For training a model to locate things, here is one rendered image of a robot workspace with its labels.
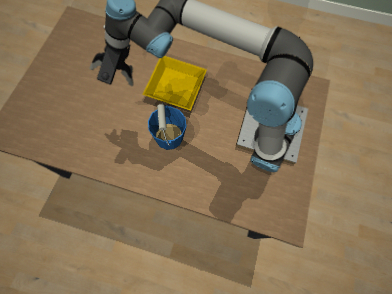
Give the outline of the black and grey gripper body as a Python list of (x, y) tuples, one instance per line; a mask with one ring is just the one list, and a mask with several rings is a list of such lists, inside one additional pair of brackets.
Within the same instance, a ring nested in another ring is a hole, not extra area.
[[(105, 55), (107, 47), (109, 47), (113, 51), (117, 51), (117, 52), (122, 52), (123, 51), (122, 55), (121, 55), (121, 58), (120, 58), (120, 61), (119, 61), (119, 64), (118, 64), (118, 67), (117, 67), (117, 70), (122, 70), (123, 69), (123, 65), (125, 64), (125, 61), (124, 61), (125, 57), (127, 59), (128, 55), (129, 55), (130, 44), (127, 47), (125, 47), (125, 48), (119, 49), (119, 48), (115, 48), (115, 47), (112, 47), (111, 45), (109, 45), (108, 42), (106, 41), (106, 39), (105, 39), (105, 42), (106, 42), (106, 47), (104, 49), (104, 53), (102, 53), (102, 56), (103, 56), (102, 57), (102, 61), (103, 61), (103, 58), (104, 58), (104, 55)], [(128, 54), (127, 54), (127, 51), (128, 51)]]

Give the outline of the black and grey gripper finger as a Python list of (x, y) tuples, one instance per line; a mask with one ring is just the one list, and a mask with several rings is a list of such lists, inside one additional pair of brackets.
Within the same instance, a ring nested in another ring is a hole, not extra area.
[(132, 65), (127, 65), (126, 63), (123, 65), (123, 69), (121, 74), (126, 78), (126, 81), (129, 85), (133, 86), (133, 77), (132, 77), (133, 67)]
[(90, 65), (90, 69), (93, 70), (94, 68), (97, 68), (97, 66), (101, 66), (102, 64), (102, 53), (98, 53), (95, 55), (91, 65)]

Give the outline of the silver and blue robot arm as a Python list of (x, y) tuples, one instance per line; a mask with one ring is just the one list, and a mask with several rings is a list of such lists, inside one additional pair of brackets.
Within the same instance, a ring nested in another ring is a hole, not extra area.
[(301, 129), (296, 108), (313, 70), (312, 53), (302, 39), (284, 28), (268, 28), (196, 0), (160, 0), (148, 18), (136, 11), (134, 0), (107, 0), (105, 12), (105, 39), (115, 48), (125, 48), (132, 40), (163, 58), (173, 42), (170, 33), (180, 24), (259, 56), (266, 66), (247, 101), (249, 114), (259, 122), (250, 161), (266, 171), (278, 171)]

